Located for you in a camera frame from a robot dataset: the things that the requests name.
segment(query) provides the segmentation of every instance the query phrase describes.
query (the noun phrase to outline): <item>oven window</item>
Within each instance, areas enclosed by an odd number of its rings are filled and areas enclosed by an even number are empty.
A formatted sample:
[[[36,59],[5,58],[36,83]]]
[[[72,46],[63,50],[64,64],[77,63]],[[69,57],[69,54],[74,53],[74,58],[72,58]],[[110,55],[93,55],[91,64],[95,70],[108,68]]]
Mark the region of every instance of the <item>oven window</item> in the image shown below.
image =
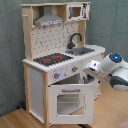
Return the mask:
[[[85,106],[84,95],[64,94],[57,96],[58,115],[83,115],[84,109],[81,109],[79,112],[76,111],[77,109],[82,108],[83,106]]]

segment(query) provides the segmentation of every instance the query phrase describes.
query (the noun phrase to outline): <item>floor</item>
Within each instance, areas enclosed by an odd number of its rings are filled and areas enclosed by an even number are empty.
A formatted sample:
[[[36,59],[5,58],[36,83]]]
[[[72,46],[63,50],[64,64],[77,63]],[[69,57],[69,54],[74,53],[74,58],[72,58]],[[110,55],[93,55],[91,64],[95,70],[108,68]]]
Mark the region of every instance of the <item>floor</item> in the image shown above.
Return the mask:
[[[44,128],[38,120],[23,109],[0,118],[0,128]],[[81,128],[78,125],[53,125],[50,128]]]
[[[117,92],[110,85],[102,85],[102,96],[94,102],[93,124],[87,128],[117,128],[128,118],[128,92]],[[0,128],[44,128],[23,109],[0,117]],[[81,128],[78,125],[53,125],[50,128]]]

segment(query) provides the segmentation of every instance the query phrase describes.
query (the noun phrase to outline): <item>toy sink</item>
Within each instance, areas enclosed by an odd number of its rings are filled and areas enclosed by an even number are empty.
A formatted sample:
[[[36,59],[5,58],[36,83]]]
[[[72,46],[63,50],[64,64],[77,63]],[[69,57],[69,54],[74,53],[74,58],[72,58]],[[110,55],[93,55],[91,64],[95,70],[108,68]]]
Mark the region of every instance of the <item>toy sink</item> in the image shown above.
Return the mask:
[[[95,51],[94,49],[90,49],[86,47],[78,47],[78,48],[68,49],[65,51],[65,53],[72,54],[74,56],[80,56],[94,51]]]

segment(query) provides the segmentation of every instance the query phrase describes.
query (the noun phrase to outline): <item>countertop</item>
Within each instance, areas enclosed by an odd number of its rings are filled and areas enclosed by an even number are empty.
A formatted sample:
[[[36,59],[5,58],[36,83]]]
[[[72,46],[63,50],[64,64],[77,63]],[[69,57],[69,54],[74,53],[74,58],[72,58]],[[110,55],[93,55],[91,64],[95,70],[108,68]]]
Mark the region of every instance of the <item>countertop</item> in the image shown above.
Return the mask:
[[[28,65],[31,65],[35,68],[38,68],[41,71],[48,72],[51,69],[54,69],[54,68],[57,68],[57,67],[60,67],[60,66],[64,66],[65,64],[69,64],[69,63],[72,63],[72,62],[74,63],[75,61],[82,60],[84,58],[89,58],[89,57],[92,57],[92,56],[96,56],[98,54],[101,54],[101,53],[105,52],[105,48],[103,48],[101,46],[97,46],[97,45],[86,45],[86,48],[91,48],[91,49],[94,49],[95,51],[90,52],[90,53],[85,54],[85,55],[82,55],[82,56],[74,56],[74,55],[67,54],[67,53],[65,53],[65,50],[64,51],[59,51],[59,53],[65,54],[67,56],[71,56],[74,59],[67,60],[67,61],[62,62],[62,63],[54,64],[54,65],[51,65],[49,67],[43,66],[43,65],[38,64],[36,62],[31,62],[27,59],[24,59],[23,62],[27,63]]]

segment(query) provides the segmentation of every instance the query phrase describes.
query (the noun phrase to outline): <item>toy stove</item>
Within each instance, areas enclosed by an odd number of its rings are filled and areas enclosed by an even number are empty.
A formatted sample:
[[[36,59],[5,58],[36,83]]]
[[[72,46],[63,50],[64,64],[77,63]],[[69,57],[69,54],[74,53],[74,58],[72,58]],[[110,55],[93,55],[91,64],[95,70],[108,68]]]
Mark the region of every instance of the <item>toy stove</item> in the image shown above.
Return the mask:
[[[48,66],[51,66],[53,64],[64,62],[64,61],[69,60],[69,59],[73,59],[73,57],[63,55],[60,53],[54,53],[51,55],[36,58],[36,59],[34,59],[34,62],[37,62],[39,64],[42,64],[42,65],[48,67]]]

